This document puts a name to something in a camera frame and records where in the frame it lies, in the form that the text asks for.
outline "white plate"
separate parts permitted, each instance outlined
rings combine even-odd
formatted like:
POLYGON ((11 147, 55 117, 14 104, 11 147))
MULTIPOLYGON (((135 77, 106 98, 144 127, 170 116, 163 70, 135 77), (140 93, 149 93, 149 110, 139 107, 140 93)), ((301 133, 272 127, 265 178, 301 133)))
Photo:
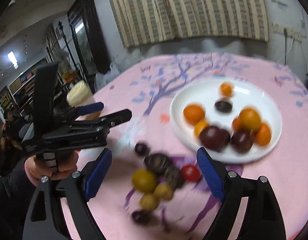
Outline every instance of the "white plate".
POLYGON ((179 139, 193 151, 197 151, 202 145, 194 136, 194 128, 186 123, 183 117, 184 108, 191 103, 199 103, 205 107, 206 119, 210 124, 216 124, 226 128, 232 135, 231 129, 233 119, 239 115, 241 109, 246 106, 254 106, 261 114, 262 121, 266 121, 272 129, 272 139, 268 146, 259 147, 253 145, 246 154, 237 153, 230 145, 223 152, 218 153, 208 150, 212 159, 223 163, 248 163, 258 160, 267 154, 277 144, 282 131, 282 118, 277 104, 261 88, 249 82, 239 82, 233 79, 205 79, 203 81, 190 84, 179 91, 172 100, 170 106, 170 116, 172 127, 179 139), (234 94, 231 98, 233 110, 230 114, 222 114, 215 110, 214 104, 220 100, 220 85, 225 82, 234 85, 234 94))

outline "human hand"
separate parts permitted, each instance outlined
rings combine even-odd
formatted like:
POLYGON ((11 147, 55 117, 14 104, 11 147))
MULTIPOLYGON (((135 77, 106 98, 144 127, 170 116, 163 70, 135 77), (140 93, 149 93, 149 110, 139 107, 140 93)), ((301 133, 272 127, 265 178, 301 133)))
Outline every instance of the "human hand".
POLYGON ((48 176, 52 180, 67 178, 72 172, 77 170, 78 152, 73 152, 66 160, 58 163, 59 172, 52 174, 43 159, 32 156, 25 161, 24 168, 32 183, 36 184, 43 176, 48 176))
POLYGON ((5 152, 5 150, 6 150, 6 139, 4 137, 1 138, 0 145, 1 145, 1 151, 5 152))
POLYGON ((14 148, 22 151, 22 146, 17 141, 12 141, 12 145, 14 148))

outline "electrical outlet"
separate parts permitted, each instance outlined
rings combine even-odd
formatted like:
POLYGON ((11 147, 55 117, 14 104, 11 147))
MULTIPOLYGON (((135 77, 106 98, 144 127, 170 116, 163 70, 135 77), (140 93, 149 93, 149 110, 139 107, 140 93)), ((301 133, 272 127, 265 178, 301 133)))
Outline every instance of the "electrical outlet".
POLYGON ((282 25, 279 25, 279 24, 275 24, 273 23, 272 25, 273 27, 273 32, 275 33, 279 33, 279 34, 282 34, 282 35, 285 35, 284 34, 284 29, 287 30, 287 37, 289 38, 294 38, 295 41, 298 41, 298 42, 302 42, 302 34, 297 32, 295 29, 291 28, 291 27, 286 27, 286 26, 282 26, 282 25))

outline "table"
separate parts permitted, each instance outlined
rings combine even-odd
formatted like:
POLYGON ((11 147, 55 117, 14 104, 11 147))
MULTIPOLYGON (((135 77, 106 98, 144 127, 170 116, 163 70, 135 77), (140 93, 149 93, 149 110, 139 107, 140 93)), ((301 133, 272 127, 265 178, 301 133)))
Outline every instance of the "table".
MULTIPOLYGON (((97 196, 88 206, 108 240, 201 240, 212 223, 220 203, 211 196, 203 180, 176 191, 170 202, 155 211, 156 221, 143 227, 130 214, 139 209, 142 197, 134 192, 131 176, 143 167, 133 148, 146 140, 152 152, 166 152, 176 165, 195 162, 195 153, 177 139, 169 124, 169 106, 179 89, 203 78, 232 77, 251 82, 267 92, 278 104, 283 131, 275 149, 265 158, 246 165, 232 165, 242 177, 268 177, 283 215, 287 239, 294 239, 308 220, 308 91, 292 71, 283 65, 231 54, 167 55, 146 59, 122 73, 94 95, 104 103, 102 114, 129 108, 130 122, 115 127, 108 135, 113 164, 97 196)), ((78 169, 94 160, 102 149, 80 153, 78 169)), ((80 239, 62 200, 73 239, 80 239)), ((229 239, 236 239, 247 199, 241 204, 229 239)))

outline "box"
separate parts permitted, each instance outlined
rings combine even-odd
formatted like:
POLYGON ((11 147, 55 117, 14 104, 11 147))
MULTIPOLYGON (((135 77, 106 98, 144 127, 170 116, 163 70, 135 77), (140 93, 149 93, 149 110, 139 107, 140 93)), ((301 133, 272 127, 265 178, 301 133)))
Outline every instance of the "box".
POLYGON ((11 93, 14 94, 16 90, 18 90, 21 87, 21 81, 20 78, 17 78, 11 85, 10 85, 10 90, 11 93))

